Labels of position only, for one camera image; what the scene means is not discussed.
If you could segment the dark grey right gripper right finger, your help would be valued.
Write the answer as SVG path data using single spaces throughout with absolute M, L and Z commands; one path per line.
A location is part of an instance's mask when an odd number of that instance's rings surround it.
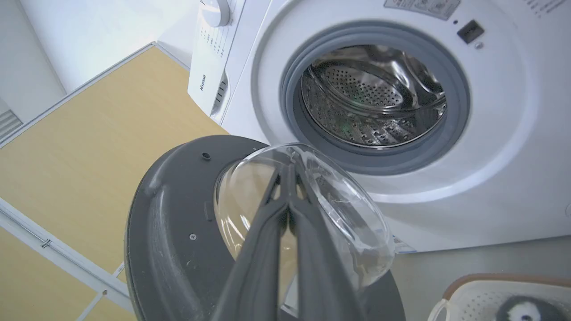
M 353 286 L 298 165 L 288 166 L 288 209 L 298 240 L 298 316 L 302 321 L 365 321 Z

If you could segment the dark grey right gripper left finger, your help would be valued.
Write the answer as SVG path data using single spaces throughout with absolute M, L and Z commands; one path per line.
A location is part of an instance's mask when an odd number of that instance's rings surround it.
M 228 170 L 215 194 L 215 217 L 235 260 L 213 321 L 275 321 L 281 239 L 288 226 L 287 166 Z

